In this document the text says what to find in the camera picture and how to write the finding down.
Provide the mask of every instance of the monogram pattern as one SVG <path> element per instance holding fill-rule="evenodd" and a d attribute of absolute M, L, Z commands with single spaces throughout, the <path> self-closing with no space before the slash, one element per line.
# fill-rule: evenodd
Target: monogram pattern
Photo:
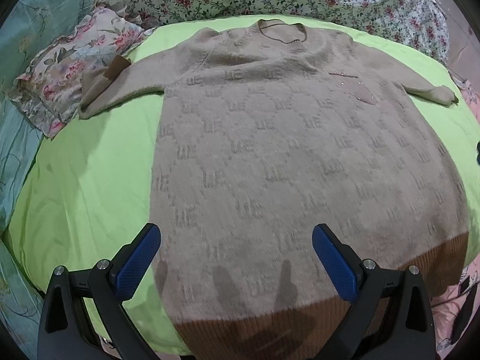
<path fill-rule="evenodd" d="M 278 42 L 292 31 L 217 33 L 221 46 L 198 53 L 208 55 L 201 68 L 165 83 L 150 220 L 163 234 L 154 269 L 174 323 L 333 297 L 311 246 L 320 222 L 386 268 L 467 233 L 457 169 L 402 89 L 423 78 L 339 31 L 308 28 L 303 43 Z M 149 68 L 157 59 L 159 80 L 176 76 L 169 58 L 194 56 L 193 43 L 151 57 Z M 141 63 L 129 77 L 143 74 Z M 279 303 L 285 266 L 295 296 Z M 425 276 L 435 292 L 433 271 Z"/>

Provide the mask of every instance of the metal screw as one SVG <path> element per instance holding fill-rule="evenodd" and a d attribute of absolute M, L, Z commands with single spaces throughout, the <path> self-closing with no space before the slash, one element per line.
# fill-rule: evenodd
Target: metal screw
<path fill-rule="evenodd" d="M 420 269 L 416 265 L 409 266 L 409 271 L 412 275 L 418 275 L 420 273 Z"/>
<path fill-rule="evenodd" d="M 363 266 L 367 269 L 375 269 L 377 264 L 375 264 L 375 261 L 373 261 L 372 259 L 364 259 Z"/>
<path fill-rule="evenodd" d="M 65 267 L 63 265 L 59 265 L 57 268 L 53 270 L 53 273 L 55 274 L 55 276 L 60 276 L 64 270 L 65 270 Z"/>
<path fill-rule="evenodd" d="M 109 260 L 101 259 L 99 262 L 97 262 L 97 268 L 98 269 L 106 269 L 109 264 L 110 264 Z"/>

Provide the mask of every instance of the sweater pocket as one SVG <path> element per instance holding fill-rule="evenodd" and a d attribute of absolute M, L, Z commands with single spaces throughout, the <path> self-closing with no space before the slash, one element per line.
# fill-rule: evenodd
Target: sweater pocket
<path fill-rule="evenodd" d="M 377 104 L 373 93 L 364 83 L 362 75 L 345 72 L 329 72 L 328 74 L 335 88 L 340 92 L 344 92 L 346 98 L 354 98 L 370 105 Z"/>

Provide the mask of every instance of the sweater sleeve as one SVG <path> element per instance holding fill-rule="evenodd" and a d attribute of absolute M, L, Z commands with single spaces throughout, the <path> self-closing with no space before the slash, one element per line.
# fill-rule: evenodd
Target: sweater sleeve
<path fill-rule="evenodd" d="M 88 119 L 139 95 L 163 92 L 167 85 L 199 69 L 221 40 L 219 32 L 204 28 L 175 47 L 134 64 L 117 56 L 108 68 L 84 73 L 80 119 Z"/>
<path fill-rule="evenodd" d="M 355 42 L 355 56 L 365 67 L 384 79 L 401 85 L 411 95 L 446 106 L 458 102 L 450 88 L 445 85 L 432 85 L 420 74 L 386 52 Z"/>

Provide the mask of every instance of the blue gripper pad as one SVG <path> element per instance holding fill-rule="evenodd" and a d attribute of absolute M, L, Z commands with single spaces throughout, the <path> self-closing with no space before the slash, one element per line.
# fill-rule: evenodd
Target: blue gripper pad
<path fill-rule="evenodd" d="M 160 229 L 152 224 L 116 274 L 114 293 L 118 301 L 123 302 L 134 296 L 160 247 L 160 242 Z"/>
<path fill-rule="evenodd" d="M 311 240 L 313 249 L 327 271 L 340 298 L 354 303 L 359 291 L 357 278 L 350 266 L 321 226 L 315 226 Z"/>

